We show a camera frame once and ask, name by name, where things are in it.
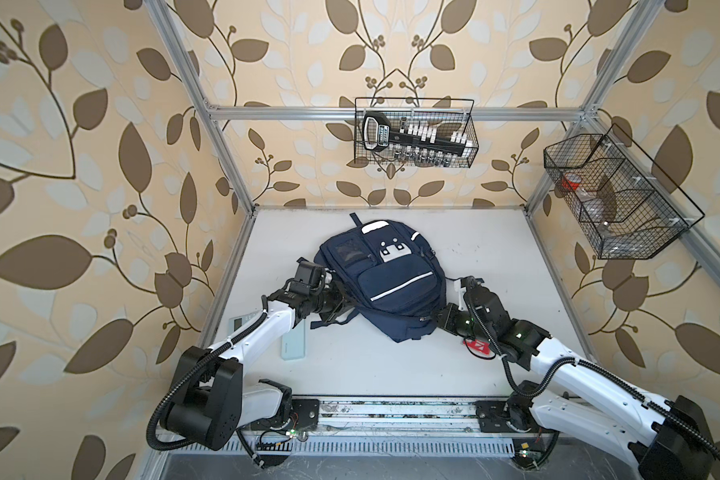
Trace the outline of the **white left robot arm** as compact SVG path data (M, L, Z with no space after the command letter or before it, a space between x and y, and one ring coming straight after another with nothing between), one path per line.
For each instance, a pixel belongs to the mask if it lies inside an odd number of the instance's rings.
M249 386L245 369L309 316L332 322L352 307L336 273L301 260L294 276L264 295L261 309L240 329L181 355L171 386L147 423L148 446L169 451L200 444L219 450L252 423L275 429L293 425L292 389L267 379Z

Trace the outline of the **navy blue student backpack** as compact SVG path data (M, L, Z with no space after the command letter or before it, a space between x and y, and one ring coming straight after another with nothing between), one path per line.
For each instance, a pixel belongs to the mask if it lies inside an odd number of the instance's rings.
M314 262L338 281L350 306L313 329L345 325L361 316L396 343L420 340L436 328L447 306L448 278L421 233L395 220L362 222L323 242Z

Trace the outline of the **red stationery blister pack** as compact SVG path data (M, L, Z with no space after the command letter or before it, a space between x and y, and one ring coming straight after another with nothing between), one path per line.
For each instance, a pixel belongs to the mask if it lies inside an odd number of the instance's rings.
M466 346L467 351L478 359L490 361L496 357L496 353L490 349L489 344L486 342L477 339L464 339L463 344Z

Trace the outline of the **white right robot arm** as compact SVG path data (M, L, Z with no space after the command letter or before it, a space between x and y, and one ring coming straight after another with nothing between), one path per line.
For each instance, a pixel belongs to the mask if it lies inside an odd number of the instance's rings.
M637 469L643 479L706 479L720 461L702 408L641 389L585 359L537 324L509 316L480 279L445 282L440 328L487 343L512 393L509 422L572 436Z

